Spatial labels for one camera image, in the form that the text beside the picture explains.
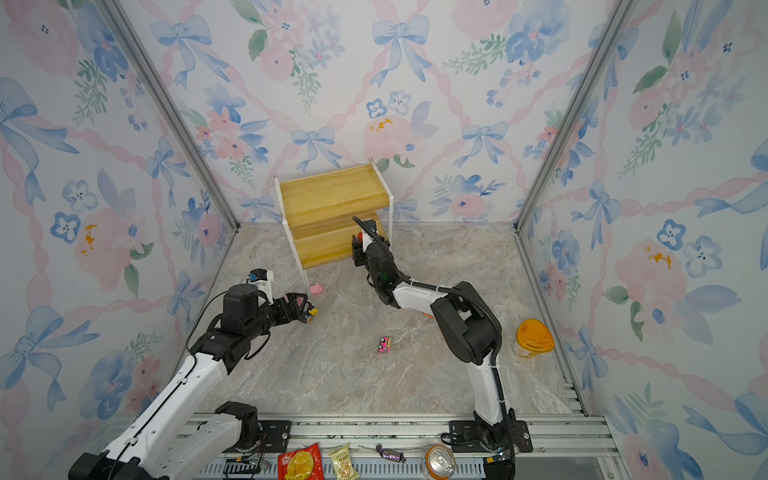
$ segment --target orange lid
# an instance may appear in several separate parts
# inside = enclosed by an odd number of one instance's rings
[[[554,339],[547,326],[536,319],[527,319],[518,327],[518,344],[526,350],[546,353],[554,349]]]

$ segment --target marble floor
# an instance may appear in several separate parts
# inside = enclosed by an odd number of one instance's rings
[[[519,359],[512,353],[518,325],[540,318],[509,225],[395,225],[392,253],[417,280],[472,283],[502,323],[499,355],[508,405],[516,412],[571,413],[554,353]],[[242,283],[254,268],[275,273],[273,293],[303,292],[290,246],[279,224],[244,224],[224,261],[213,293]],[[212,412],[227,400],[260,412],[456,413],[474,409],[465,365],[450,352],[435,320],[380,303],[352,259],[309,270],[325,292],[310,301],[319,315],[308,324],[272,329],[264,350],[234,371],[203,402]],[[214,301],[194,338],[221,311]],[[378,353],[379,338],[392,350]],[[253,348],[263,341],[253,341]]]

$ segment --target orange object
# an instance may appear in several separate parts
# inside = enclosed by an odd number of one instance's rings
[[[317,444],[277,457],[280,480],[323,480],[323,460]]]
[[[530,359],[539,353],[551,352],[554,338],[547,326],[536,319],[527,319],[518,327],[515,355]]]

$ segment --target floral wallpaper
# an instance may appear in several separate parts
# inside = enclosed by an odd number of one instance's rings
[[[64,478],[162,390],[232,232],[92,3],[0,25],[0,471]]]
[[[766,20],[640,0],[524,225],[634,480],[768,478]]]
[[[503,222],[517,217],[614,1],[122,6],[242,221],[279,220],[275,175],[373,160],[394,220]],[[578,154],[594,155],[583,142]]]

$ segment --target purple wrapped candy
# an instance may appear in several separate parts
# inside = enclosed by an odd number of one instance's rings
[[[379,455],[382,456],[382,458],[386,458],[387,460],[391,460],[393,462],[406,463],[406,456],[403,455],[401,452],[397,452],[396,450],[384,449],[381,445],[376,446],[376,451],[379,453]]]

